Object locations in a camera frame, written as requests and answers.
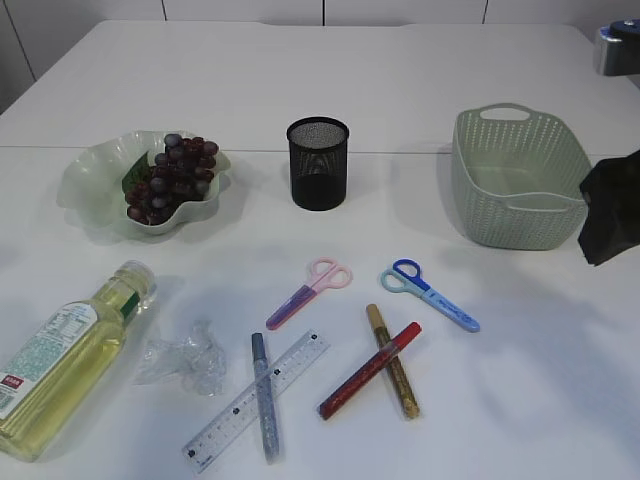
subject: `bottle label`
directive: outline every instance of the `bottle label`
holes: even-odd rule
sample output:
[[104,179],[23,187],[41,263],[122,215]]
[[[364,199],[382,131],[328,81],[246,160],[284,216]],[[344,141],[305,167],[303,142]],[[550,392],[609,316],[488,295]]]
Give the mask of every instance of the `bottle label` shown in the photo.
[[91,305],[65,305],[0,368],[0,420],[13,412],[97,320]]

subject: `marker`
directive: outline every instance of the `marker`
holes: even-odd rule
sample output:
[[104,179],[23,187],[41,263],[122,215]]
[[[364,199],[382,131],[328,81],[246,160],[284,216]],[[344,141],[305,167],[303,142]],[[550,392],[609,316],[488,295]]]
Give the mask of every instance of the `marker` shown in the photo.
[[267,355],[264,351],[264,340],[261,333],[251,335],[251,350],[253,351],[253,372],[256,381],[256,396],[258,399],[258,412],[260,416],[260,430],[262,431],[262,447],[267,463],[273,463],[280,454],[278,441],[278,425],[276,411],[271,391],[271,379],[265,372],[269,369]]
[[358,390],[364,387],[369,380],[375,377],[380,370],[389,365],[389,362],[398,355],[416,336],[422,331],[416,322],[409,324],[402,332],[396,335],[393,340],[382,347],[378,353],[369,359],[360,370],[351,375],[329,398],[318,407],[318,413],[324,420],[328,420],[347,401],[353,397]]
[[[369,317],[369,323],[371,324],[371,330],[378,342],[378,348],[384,347],[391,341],[391,335],[387,326],[384,323],[384,319],[378,310],[378,306],[375,304],[367,305],[367,316]],[[407,378],[407,374],[404,372],[400,359],[395,357],[389,365],[387,365],[387,373],[393,383],[393,389],[396,391],[402,411],[407,418],[416,418],[420,415],[420,407],[416,401],[416,397],[413,395],[411,384]]]

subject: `silver glitter pen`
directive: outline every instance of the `silver glitter pen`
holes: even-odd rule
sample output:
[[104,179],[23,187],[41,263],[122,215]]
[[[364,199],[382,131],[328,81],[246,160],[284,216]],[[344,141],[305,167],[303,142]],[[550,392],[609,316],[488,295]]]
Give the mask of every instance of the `silver glitter pen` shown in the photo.
[[269,369],[267,355],[264,351],[264,341],[261,333],[251,335],[251,349],[253,351],[253,372],[256,381],[256,395],[258,399],[258,411],[260,415],[260,429],[262,431],[262,447],[267,463],[273,463],[280,453],[278,440],[278,426],[276,411],[271,391],[270,375],[265,375]]

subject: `gold glitter pen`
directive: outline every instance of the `gold glitter pen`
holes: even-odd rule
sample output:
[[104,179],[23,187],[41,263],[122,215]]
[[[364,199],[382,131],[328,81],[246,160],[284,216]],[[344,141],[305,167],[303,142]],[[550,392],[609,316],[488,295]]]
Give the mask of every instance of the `gold glitter pen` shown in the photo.
[[[380,314],[380,310],[378,310],[377,305],[373,303],[371,305],[367,305],[367,316],[369,317],[369,323],[371,324],[373,335],[376,337],[376,341],[378,342],[378,347],[382,348],[389,343],[391,335],[389,335],[389,330],[387,330],[387,326],[382,319],[382,315]],[[420,407],[418,406],[418,402],[416,402],[416,397],[413,395],[411,385],[409,384],[407,375],[404,373],[404,368],[402,368],[402,364],[398,357],[394,358],[389,366],[387,366],[387,373],[389,374],[389,377],[391,377],[393,388],[398,395],[404,414],[410,419],[419,416]]]

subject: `bunch of grapes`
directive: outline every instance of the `bunch of grapes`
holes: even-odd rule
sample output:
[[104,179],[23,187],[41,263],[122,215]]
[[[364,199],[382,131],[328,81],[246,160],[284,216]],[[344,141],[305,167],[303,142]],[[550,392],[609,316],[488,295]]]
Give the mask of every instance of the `bunch of grapes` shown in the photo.
[[209,192],[218,145],[202,137],[164,137],[164,153],[154,159],[148,181],[125,195],[127,216],[144,225],[160,225],[184,202],[201,201]]

